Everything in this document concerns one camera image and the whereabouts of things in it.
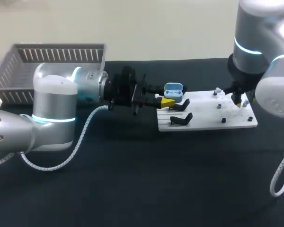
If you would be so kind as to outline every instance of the black bracket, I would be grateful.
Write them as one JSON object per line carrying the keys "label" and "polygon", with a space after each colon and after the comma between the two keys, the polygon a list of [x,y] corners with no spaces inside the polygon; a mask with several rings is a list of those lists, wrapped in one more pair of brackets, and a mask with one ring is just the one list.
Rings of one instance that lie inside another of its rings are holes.
{"label": "black bracket", "polygon": [[186,108],[189,106],[190,104],[190,100],[189,98],[187,100],[185,100],[185,102],[182,104],[182,105],[179,105],[179,104],[175,104],[174,106],[171,106],[169,108],[169,110],[178,110],[178,111],[185,111]]}
{"label": "black bracket", "polygon": [[180,124],[180,125],[188,125],[193,119],[193,114],[189,113],[185,119],[178,118],[178,117],[170,117],[171,124]]}

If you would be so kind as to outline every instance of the basket slot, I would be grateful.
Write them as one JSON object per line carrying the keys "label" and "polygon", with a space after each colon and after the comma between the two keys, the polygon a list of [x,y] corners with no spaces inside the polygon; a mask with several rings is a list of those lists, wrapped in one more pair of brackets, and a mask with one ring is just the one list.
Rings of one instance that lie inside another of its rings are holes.
{"label": "basket slot", "polygon": [[33,62],[34,58],[30,49],[25,49],[25,53],[27,55],[28,62]]}
{"label": "basket slot", "polygon": [[19,96],[19,94],[18,94],[18,92],[15,92],[15,95],[16,95],[17,99],[19,100],[19,102],[23,103],[23,102],[22,102],[22,99],[20,98],[20,96]]}
{"label": "basket slot", "polygon": [[44,56],[43,56],[42,50],[41,49],[37,49],[36,52],[37,52],[39,61],[44,61]]}
{"label": "basket slot", "polygon": [[55,60],[55,56],[53,54],[53,49],[46,49],[47,50],[47,53],[48,53],[48,56],[49,56],[49,59],[51,62],[56,62]]}
{"label": "basket slot", "polygon": [[77,57],[77,61],[82,61],[82,56],[81,56],[79,49],[75,49],[75,54]]}
{"label": "basket slot", "polygon": [[3,84],[3,87],[9,87],[9,84],[6,81],[7,80],[4,79],[4,76],[0,78],[0,83]]}
{"label": "basket slot", "polygon": [[62,49],[58,49],[58,52],[59,52],[59,55],[60,55],[60,60],[66,61],[64,51]]}
{"label": "basket slot", "polygon": [[29,96],[29,98],[30,98],[30,101],[32,101],[32,102],[34,102],[33,95],[32,95],[32,93],[31,93],[30,91],[28,92],[28,96]]}
{"label": "basket slot", "polygon": [[99,60],[98,60],[98,54],[97,54],[96,49],[92,49],[91,52],[92,52],[92,56],[93,56],[93,61],[98,62]]}
{"label": "basket slot", "polygon": [[55,57],[55,61],[56,61],[56,62],[60,62],[60,61],[61,61],[61,58],[60,58],[58,49],[53,49],[53,55],[54,55],[54,57]]}
{"label": "basket slot", "polygon": [[30,52],[33,56],[34,62],[40,62],[39,56],[37,54],[37,50],[36,49],[30,49]]}
{"label": "basket slot", "polygon": [[3,76],[1,78],[3,78],[4,81],[10,86],[10,84],[11,84],[10,77],[7,76],[6,72],[3,73]]}
{"label": "basket slot", "polygon": [[11,97],[11,100],[15,103],[16,102],[15,98],[14,98],[14,96],[13,96],[13,94],[11,92],[9,92],[9,96]]}
{"label": "basket slot", "polygon": [[8,103],[10,102],[8,97],[6,96],[5,92],[2,92],[2,97],[6,102],[8,102]]}
{"label": "basket slot", "polygon": [[27,96],[25,95],[25,93],[24,92],[21,92],[21,93],[22,93],[24,100],[28,103],[28,99],[27,99]]}
{"label": "basket slot", "polygon": [[18,53],[19,53],[23,62],[28,62],[27,54],[26,54],[24,49],[19,49]]}
{"label": "basket slot", "polygon": [[48,56],[47,50],[46,50],[46,49],[41,49],[41,52],[42,52],[42,55],[43,55],[44,61],[45,61],[45,62],[49,62],[49,61],[50,61],[50,59],[49,59],[49,56]]}
{"label": "basket slot", "polygon": [[76,56],[76,52],[74,49],[71,49],[70,50],[70,53],[71,53],[71,61],[74,62],[74,61],[77,61],[77,56]]}
{"label": "basket slot", "polygon": [[87,59],[89,60],[89,62],[93,62],[93,56],[91,54],[91,49],[87,49],[86,50],[86,54],[87,54]]}
{"label": "basket slot", "polygon": [[104,50],[103,49],[97,49],[97,52],[98,52],[98,61],[101,62],[102,58],[103,58]]}
{"label": "basket slot", "polygon": [[64,49],[63,51],[65,54],[66,61],[71,61],[71,51],[69,49]]}
{"label": "basket slot", "polygon": [[85,49],[80,49],[80,54],[81,54],[82,62],[87,62],[87,55],[86,55]]}

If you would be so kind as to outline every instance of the white robotic arm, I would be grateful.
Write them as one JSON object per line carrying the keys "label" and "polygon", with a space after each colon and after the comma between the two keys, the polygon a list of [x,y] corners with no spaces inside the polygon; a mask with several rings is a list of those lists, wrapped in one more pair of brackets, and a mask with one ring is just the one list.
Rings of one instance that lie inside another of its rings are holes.
{"label": "white robotic arm", "polygon": [[263,75],[257,102],[284,118],[284,0],[240,0],[230,60],[245,77]]}

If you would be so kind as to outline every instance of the black tablecloth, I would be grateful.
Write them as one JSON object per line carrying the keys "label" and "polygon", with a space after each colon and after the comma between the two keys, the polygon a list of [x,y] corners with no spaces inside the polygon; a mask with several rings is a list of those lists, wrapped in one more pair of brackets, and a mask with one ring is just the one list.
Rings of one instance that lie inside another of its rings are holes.
{"label": "black tablecloth", "polygon": [[[226,87],[226,59],[106,63],[108,74],[132,65],[153,84],[189,91]],[[76,136],[95,107],[79,107]],[[17,114],[30,107],[4,106]],[[257,104],[254,129],[162,133],[155,110],[116,107],[95,116],[74,161],[35,171],[16,156],[0,166],[0,226],[284,227],[284,195],[269,184],[284,156],[284,119]],[[31,153],[53,166],[72,151]]]}

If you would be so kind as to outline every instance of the white mounting plate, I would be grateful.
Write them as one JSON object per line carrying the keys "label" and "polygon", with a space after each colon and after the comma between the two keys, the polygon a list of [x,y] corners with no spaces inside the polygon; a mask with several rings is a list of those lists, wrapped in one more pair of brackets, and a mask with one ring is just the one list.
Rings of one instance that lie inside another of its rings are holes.
{"label": "white mounting plate", "polygon": [[[159,131],[200,131],[200,130],[221,130],[254,128],[257,120],[250,104],[243,107],[243,102],[247,99],[246,94],[242,95],[242,105],[238,108],[231,100],[231,95],[224,92],[213,95],[214,91],[186,92],[180,105],[186,99],[190,99],[190,104],[185,111],[174,111],[169,108],[157,109]],[[193,119],[187,126],[171,124],[170,117],[186,118],[192,113]],[[222,118],[226,118],[226,123],[222,123]]]}

